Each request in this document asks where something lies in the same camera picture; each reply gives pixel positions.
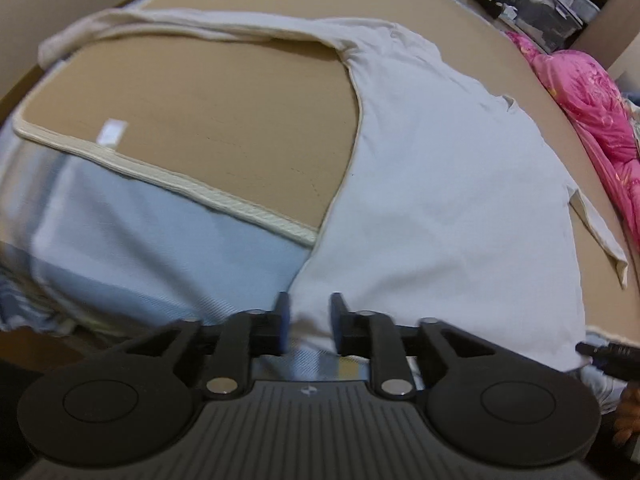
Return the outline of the person's right hand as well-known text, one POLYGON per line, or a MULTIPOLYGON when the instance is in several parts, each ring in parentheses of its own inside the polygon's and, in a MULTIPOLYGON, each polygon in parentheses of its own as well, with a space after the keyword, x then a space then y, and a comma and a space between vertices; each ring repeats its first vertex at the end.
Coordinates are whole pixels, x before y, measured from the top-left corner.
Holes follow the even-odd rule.
POLYGON ((640 431, 640 393, 639 388, 628 385, 620 396, 614 420, 614 441, 626 443, 640 431))

